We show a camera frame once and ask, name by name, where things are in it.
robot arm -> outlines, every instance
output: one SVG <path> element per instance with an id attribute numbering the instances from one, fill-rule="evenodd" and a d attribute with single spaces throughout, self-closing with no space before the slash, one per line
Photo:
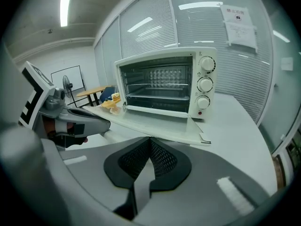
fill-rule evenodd
<path id="1" fill-rule="evenodd" d="M 25 63 L 22 74 L 33 86 L 34 91 L 28 99 L 20 122 L 34 130 L 41 138 L 49 138 L 56 145 L 67 148 L 73 144 L 81 145 L 87 136 L 104 133 L 110 122 L 84 109 L 72 108 L 65 104 L 65 92 L 58 89 L 35 66 Z M 54 120 L 55 134 L 48 137 L 43 117 Z M 67 123 L 74 126 L 67 129 Z"/>

blue chair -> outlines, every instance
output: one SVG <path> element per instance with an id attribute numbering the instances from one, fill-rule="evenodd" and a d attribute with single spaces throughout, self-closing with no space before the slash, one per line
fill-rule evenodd
<path id="1" fill-rule="evenodd" d="M 102 94 L 99 96 L 99 100 L 103 103 L 106 99 L 108 99 L 109 97 L 111 97 L 112 94 L 115 93 L 115 90 L 116 89 L 114 86 L 105 88 Z"/>

wooden table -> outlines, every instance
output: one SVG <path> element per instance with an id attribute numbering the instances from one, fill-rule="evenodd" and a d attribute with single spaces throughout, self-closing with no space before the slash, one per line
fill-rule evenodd
<path id="1" fill-rule="evenodd" d="M 90 96 L 91 94 L 93 94 L 94 99 L 95 99 L 95 102 L 96 102 L 96 105 L 99 105 L 99 102 L 98 102 L 98 98 L 97 98 L 96 93 L 97 93 L 97 92 L 103 92 L 105 88 L 111 87 L 111 86 L 112 86 L 112 85 L 106 85 L 106 86 L 96 87 L 96 88 L 94 88 L 94 89 L 85 90 L 85 91 L 83 91 L 83 92 L 78 93 L 76 96 L 77 96 L 77 97 L 87 96 L 90 105 L 93 106 L 93 102 L 92 102 L 92 99 L 91 99 L 91 96 Z"/>

oven knob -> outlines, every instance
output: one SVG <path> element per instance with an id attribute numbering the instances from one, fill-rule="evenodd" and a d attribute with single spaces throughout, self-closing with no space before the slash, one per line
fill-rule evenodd
<path id="1" fill-rule="evenodd" d="M 198 99 L 198 106 L 200 109 L 206 109 L 209 106 L 209 104 L 210 102 L 206 97 L 201 97 Z"/>
<path id="2" fill-rule="evenodd" d="M 212 89 L 213 82 L 210 79 L 202 79 L 198 82 L 198 89 L 203 92 L 208 92 Z"/>
<path id="3" fill-rule="evenodd" d="M 211 71 L 214 69 L 214 60 L 209 57 L 204 57 L 201 59 L 201 66 L 206 71 Z"/>

ceiling light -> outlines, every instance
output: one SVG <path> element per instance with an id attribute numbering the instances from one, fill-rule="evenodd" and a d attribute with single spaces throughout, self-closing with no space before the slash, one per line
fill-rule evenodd
<path id="1" fill-rule="evenodd" d="M 177 45 L 176 43 L 172 43 L 172 44 L 168 44 L 168 45 L 164 45 L 163 47 L 171 47 L 171 46 L 175 46 L 175 45 Z"/>
<path id="2" fill-rule="evenodd" d="M 194 41 L 195 43 L 214 43 L 214 41 Z"/>
<path id="3" fill-rule="evenodd" d="M 273 30 L 273 34 L 274 34 L 275 36 L 277 36 L 278 38 L 282 39 L 282 40 L 283 40 L 284 42 L 286 42 L 286 43 L 289 43 L 289 42 L 290 42 L 289 39 L 287 39 L 285 36 L 283 36 L 281 33 L 277 32 L 277 31 L 275 31 L 275 30 Z"/>
<path id="4" fill-rule="evenodd" d="M 157 37 L 157 36 L 159 36 L 160 34 L 158 33 L 158 32 L 156 32 L 156 33 L 153 33 L 153 34 L 151 34 L 151 35 L 149 35 L 149 36 L 146 36 L 146 37 L 143 37 L 143 38 L 138 38 L 138 39 L 136 39 L 136 41 L 137 42 L 140 42 L 140 41 L 143 41 L 143 40 L 146 40 L 146 39 L 150 39 L 150 38 L 154 38 L 154 37 Z"/>
<path id="5" fill-rule="evenodd" d="M 131 27 L 128 32 L 132 32 L 135 29 L 141 27 L 143 24 L 146 24 L 147 22 L 151 21 L 152 18 L 151 17 L 147 17 L 146 19 L 142 20 L 141 22 L 137 23 L 136 25 L 134 25 L 133 27 Z"/>
<path id="6" fill-rule="evenodd" d="M 68 7 L 70 0 L 61 0 L 61 27 L 68 24 Z"/>
<path id="7" fill-rule="evenodd" d="M 147 31 L 145 31 L 145 32 L 143 32 L 143 33 L 141 33 L 141 34 L 139 34 L 138 36 L 142 36 L 142 35 L 145 35 L 145 34 L 147 34 L 148 32 L 151 32 L 151 31 L 154 31 L 154 30 L 156 30 L 156 29 L 158 29 L 158 28 L 162 28 L 161 26 L 158 26 L 158 27 L 154 27 L 154 28 L 152 28 L 152 29 L 149 29 L 149 30 L 147 30 Z"/>
<path id="8" fill-rule="evenodd" d="M 216 7 L 218 8 L 222 5 L 222 2 L 193 2 L 179 5 L 180 10 L 190 9 L 190 8 L 204 8 L 204 7 Z"/>

